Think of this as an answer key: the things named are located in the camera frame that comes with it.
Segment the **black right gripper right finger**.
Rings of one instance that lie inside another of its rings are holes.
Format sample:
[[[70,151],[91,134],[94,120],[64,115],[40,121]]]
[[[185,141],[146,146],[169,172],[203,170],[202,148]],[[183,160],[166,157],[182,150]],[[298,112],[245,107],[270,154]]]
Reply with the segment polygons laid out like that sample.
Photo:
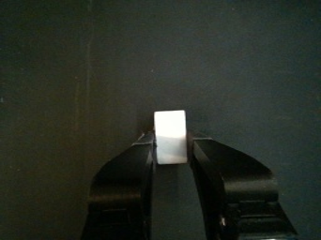
[[[298,240],[272,170],[202,135],[189,136],[189,151],[207,240]]]

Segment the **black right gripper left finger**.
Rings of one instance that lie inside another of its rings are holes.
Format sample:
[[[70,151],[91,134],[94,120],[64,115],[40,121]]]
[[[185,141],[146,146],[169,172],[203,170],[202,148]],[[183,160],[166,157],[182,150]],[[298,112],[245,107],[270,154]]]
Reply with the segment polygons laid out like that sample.
[[[154,132],[148,132],[94,176],[80,240],[151,239],[154,149]]]

